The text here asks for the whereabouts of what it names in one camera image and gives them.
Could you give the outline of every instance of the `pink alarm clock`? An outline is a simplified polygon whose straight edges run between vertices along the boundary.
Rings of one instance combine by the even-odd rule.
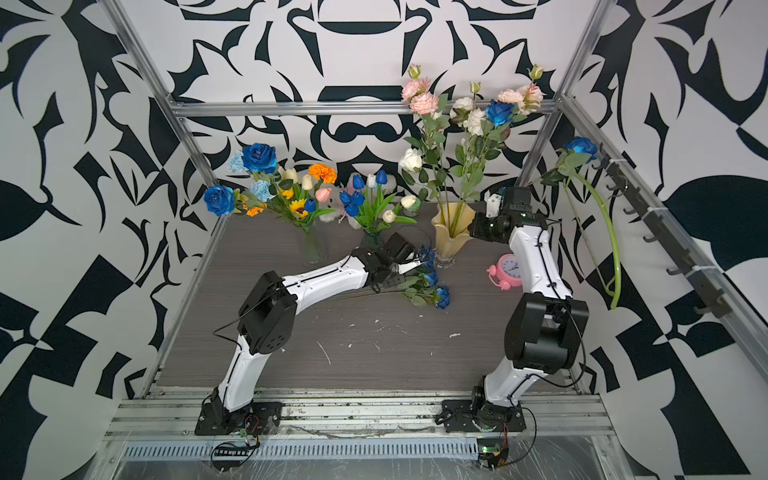
[[[488,272],[488,278],[491,282],[502,290],[509,290],[513,286],[523,284],[520,266],[515,255],[511,253],[502,255],[502,258],[498,259],[498,263],[491,265],[486,272]],[[498,283],[493,280],[494,276],[498,278]]]

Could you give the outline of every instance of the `loose flower bunch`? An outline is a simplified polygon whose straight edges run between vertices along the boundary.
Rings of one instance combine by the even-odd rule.
[[[397,287],[416,306],[431,304],[444,310],[451,303],[451,295],[447,286],[437,284],[435,252],[429,247],[422,247],[419,258],[423,263],[408,272],[406,281]]]

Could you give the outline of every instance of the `white rose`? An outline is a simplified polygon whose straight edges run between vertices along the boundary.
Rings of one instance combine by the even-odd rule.
[[[406,150],[406,154],[402,156],[399,163],[403,170],[413,173],[417,168],[422,167],[422,157],[419,155],[418,150],[409,148]]]
[[[483,118],[485,118],[485,110],[476,108],[475,110],[469,112],[469,116],[462,126],[466,128],[470,134],[481,137],[482,125],[480,125],[480,120]]]
[[[397,215],[395,215],[395,212],[392,210],[387,210],[382,214],[382,220],[384,220],[386,223],[392,223],[397,218]]]
[[[416,200],[418,200],[416,195],[408,195],[400,200],[400,204],[403,208],[410,208],[413,207],[413,205],[416,203]]]
[[[456,117],[456,112],[454,112],[455,109],[463,108],[466,111],[470,111],[473,106],[474,102],[470,97],[459,98],[457,101],[453,102],[453,107],[451,108],[451,118]]]

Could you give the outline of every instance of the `yellow vase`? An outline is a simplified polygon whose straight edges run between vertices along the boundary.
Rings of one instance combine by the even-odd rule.
[[[462,249],[467,240],[472,237],[469,236],[467,228],[475,218],[475,211],[468,205],[463,204],[461,213],[456,221],[456,229],[458,232],[455,237],[451,237],[449,228],[443,223],[444,221],[453,222],[456,216],[457,210],[459,210],[459,202],[451,202],[448,204],[448,214],[445,215],[442,212],[445,204],[438,204],[438,213],[432,218],[432,225],[435,227],[435,256],[437,257],[437,264],[443,268],[447,268],[455,263],[455,257],[459,250]]]

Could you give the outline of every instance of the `glass vase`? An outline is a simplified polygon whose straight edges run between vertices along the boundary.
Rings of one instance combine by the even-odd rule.
[[[306,266],[324,265],[328,260],[325,238],[314,224],[296,228],[296,245]]]
[[[464,202],[450,202],[448,211],[445,212],[445,204],[438,204],[438,213],[432,218],[435,227],[435,263],[440,268],[448,268],[456,263],[456,254],[472,237],[469,236],[468,227],[475,218],[475,211]],[[455,220],[454,236],[451,237],[449,221]]]

